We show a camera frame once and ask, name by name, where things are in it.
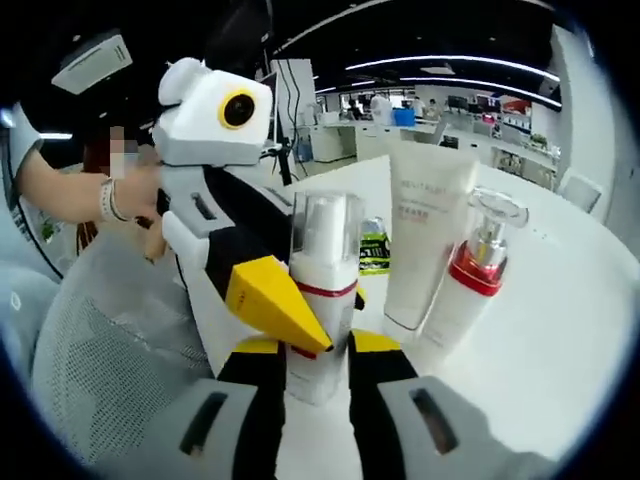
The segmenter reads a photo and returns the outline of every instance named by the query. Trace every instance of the pump dispenser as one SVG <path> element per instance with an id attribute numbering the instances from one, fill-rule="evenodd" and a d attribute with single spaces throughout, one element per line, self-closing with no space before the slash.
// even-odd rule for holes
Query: pump dispenser
<path id="1" fill-rule="evenodd" d="M 486 188 L 476 188 L 469 205 L 482 220 L 453 255 L 421 334 L 434 364 L 455 348 L 500 291 L 508 261 L 507 228 L 522 228 L 529 221 L 527 208 Z"/>

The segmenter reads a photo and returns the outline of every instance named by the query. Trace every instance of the clear bottle cap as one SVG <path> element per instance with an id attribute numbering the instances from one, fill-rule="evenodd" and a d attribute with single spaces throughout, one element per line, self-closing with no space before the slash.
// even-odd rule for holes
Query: clear bottle cap
<path id="1" fill-rule="evenodd" d="M 298 192 L 293 207 L 291 253 L 304 251 L 323 264 L 360 256 L 364 203 L 333 191 Z"/>

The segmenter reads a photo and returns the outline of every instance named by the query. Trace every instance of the cosmetic bottle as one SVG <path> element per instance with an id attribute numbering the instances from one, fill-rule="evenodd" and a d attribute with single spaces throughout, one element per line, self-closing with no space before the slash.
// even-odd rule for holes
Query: cosmetic bottle
<path id="1" fill-rule="evenodd" d="M 507 227 L 522 228 L 529 211 L 506 194 L 476 188 L 469 204 L 481 221 L 456 250 L 421 333 L 431 366 L 440 363 L 482 316 L 502 285 Z"/>
<path id="2" fill-rule="evenodd" d="M 394 142 L 391 164 L 391 262 L 384 331 L 415 339 L 455 245 L 468 225 L 477 157 L 435 145 Z"/>
<path id="3" fill-rule="evenodd" d="M 287 392 L 321 405 L 336 392 L 351 331 L 364 204 L 342 192 L 295 196 L 289 274 L 334 348 L 317 355 L 287 346 Z"/>

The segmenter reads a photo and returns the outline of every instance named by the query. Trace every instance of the white sleeve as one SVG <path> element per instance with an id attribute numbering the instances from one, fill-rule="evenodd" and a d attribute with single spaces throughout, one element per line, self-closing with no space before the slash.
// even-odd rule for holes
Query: white sleeve
<path id="1" fill-rule="evenodd" d="M 9 130 L 9 162 L 10 172 L 13 178 L 16 178 L 29 151 L 32 148 L 40 148 L 42 141 L 40 133 L 33 128 L 19 103 L 13 107 L 12 120 L 14 126 Z"/>

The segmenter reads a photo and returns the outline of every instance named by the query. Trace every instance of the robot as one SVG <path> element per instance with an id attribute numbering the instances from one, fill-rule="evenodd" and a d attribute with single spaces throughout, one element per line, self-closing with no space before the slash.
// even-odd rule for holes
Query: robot
<path id="1" fill-rule="evenodd" d="M 240 342 L 215 380 L 200 380 L 151 425 L 148 440 L 98 470 L 116 478 L 274 478 L 285 423 L 283 343 L 331 348 L 287 263 L 291 204 L 227 172 L 254 165 L 269 130 L 271 91 L 195 59 L 159 87 L 153 130 L 163 158 L 163 235 L 206 272 L 241 321 L 267 334 Z M 356 308 L 364 308 L 359 295 Z M 436 378 L 420 378 L 400 346 L 353 330 L 350 421 L 365 479 L 544 478 L 551 464 L 495 440 L 483 414 Z"/>

